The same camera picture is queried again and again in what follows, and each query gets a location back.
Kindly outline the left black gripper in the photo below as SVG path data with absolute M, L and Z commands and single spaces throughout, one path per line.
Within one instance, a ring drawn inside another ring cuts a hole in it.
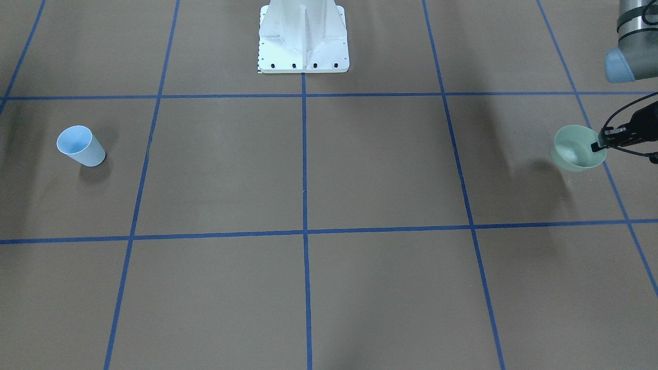
M 594 153 L 604 149 L 633 145 L 635 141 L 657 141 L 657 101 L 635 112 L 630 119 L 630 130 L 625 126 L 602 128 L 591 144 Z

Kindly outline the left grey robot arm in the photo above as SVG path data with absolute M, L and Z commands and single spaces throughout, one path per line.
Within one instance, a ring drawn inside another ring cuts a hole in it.
M 606 52 L 604 68 L 607 82 L 630 83 L 657 75 L 657 6 L 656 1 L 620 1 L 616 19 L 617 47 Z M 640 108 L 630 120 L 616 128 L 611 120 L 626 108 L 649 98 L 656 93 L 639 98 L 614 112 L 601 128 L 597 140 L 592 143 L 594 153 L 615 149 L 627 154 L 656 158 L 656 153 L 642 154 L 628 150 L 657 138 L 656 102 Z

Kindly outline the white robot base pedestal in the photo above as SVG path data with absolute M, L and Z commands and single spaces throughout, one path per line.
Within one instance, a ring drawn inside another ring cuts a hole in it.
M 259 14 L 259 73 L 350 70 L 345 9 L 336 2 L 270 1 Z

